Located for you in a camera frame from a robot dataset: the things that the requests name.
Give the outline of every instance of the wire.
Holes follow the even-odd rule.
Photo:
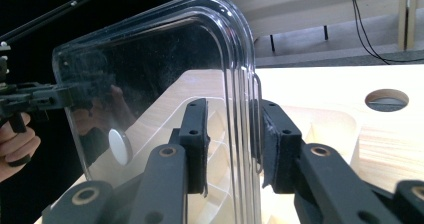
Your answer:
[[[368,52],[368,54],[370,54],[371,56],[380,59],[381,61],[383,61],[385,64],[387,65],[391,65],[389,62],[399,62],[399,63],[407,63],[407,62],[415,62],[415,61],[423,61],[424,58],[419,58],[419,59],[412,59],[412,60],[393,60],[393,59],[388,59],[388,58],[383,58],[381,57],[372,47],[371,42],[368,38],[367,32],[365,31],[365,27],[364,24],[362,23],[362,17],[361,17],[361,13],[359,11],[359,6],[356,0],[352,0],[352,4],[353,4],[353,10],[355,13],[355,25],[356,25],[356,32],[358,34],[359,37],[359,41],[361,42],[362,47],[365,49],[365,51]],[[368,50],[368,48],[365,46],[362,37],[361,37],[361,33],[359,31],[359,25],[361,26],[363,35],[367,41],[367,44],[370,48],[370,50]]]

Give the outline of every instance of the clear plastic lid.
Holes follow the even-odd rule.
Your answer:
[[[206,98],[209,193],[189,195],[188,221],[260,222],[253,40],[229,0],[175,0],[128,18],[57,47],[53,70],[77,87],[66,113],[87,179],[115,187]]]

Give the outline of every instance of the black cable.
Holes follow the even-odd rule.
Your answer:
[[[356,24],[356,32],[357,32],[357,34],[358,34],[358,37],[359,37],[359,40],[360,40],[360,42],[361,42],[361,44],[362,44],[362,47],[368,52],[368,54],[370,54],[371,56],[373,56],[373,57],[375,57],[375,58],[377,58],[377,59],[380,59],[380,60],[382,60],[384,63],[386,63],[387,65],[390,65],[390,63],[389,62],[399,62],[399,63],[407,63],[407,62],[415,62],[415,61],[423,61],[424,60],[424,58],[419,58],[419,59],[412,59],[412,60],[393,60],[393,59],[388,59],[388,58],[383,58],[383,57],[381,57],[375,50],[374,50],[374,48],[372,47],[372,45],[371,45],[371,43],[370,43],[370,40],[369,40],[369,38],[368,38],[368,35],[367,35],[367,33],[366,33],[366,31],[365,31],[365,27],[364,27],[364,24],[362,23],[362,18],[361,18],[361,13],[360,13],[360,11],[359,11],[359,6],[358,6],[358,3],[357,3],[357,1],[356,0],[352,0],[352,4],[353,4],[353,9],[354,9],[354,13],[355,13],[355,24]],[[368,44],[368,46],[369,46],[369,48],[371,49],[371,51],[370,50],[368,50],[368,48],[365,46],[365,44],[363,43],[363,41],[362,41],[362,37],[361,37],[361,34],[360,34],[360,31],[359,31],[359,24],[358,24],[358,20],[359,20],[359,24],[360,24],[360,26],[361,26],[361,29],[362,29],[362,32],[363,32],[363,34],[364,34],[364,36],[365,36],[365,39],[366,39],[366,41],[367,41],[367,44]]]

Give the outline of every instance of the transparent plastic container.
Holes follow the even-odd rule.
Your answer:
[[[187,103],[206,98],[209,193],[189,195],[188,221],[260,223],[253,40],[229,0],[175,0],[128,18],[57,47],[53,70],[77,87],[66,113],[86,178],[114,187],[143,172]],[[127,137],[123,153],[110,130]]]

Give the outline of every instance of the round hole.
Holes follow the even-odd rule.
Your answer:
[[[415,196],[424,201],[424,186],[412,187],[412,193],[414,193]]]
[[[324,147],[312,147],[311,152],[317,156],[329,156],[330,151],[325,149]]]
[[[380,112],[394,112],[403,109],[409,103],[409,97],[398,90],[381,89],[373,91],[365,98],[365,104]]]
[[[173,147],[165,147],[159,151],[159,155],[163,157],[173,156],[175,153],[177,153],[177,150]]]
[[[379,224],[380,221],[373,214],[366,211],[359,211],[358,217],[364,222],[368,224]]]
[[[144,218],[146,223],[148,224],[157,224],[162,222],[163,220],[163,214],[157,211],[152,211],[147,213],[146,217]]]
[[[85,205],[94,201],[98,196],[99,189],[95,187],[86,187],[74,194],[72,203],[76,206]]]

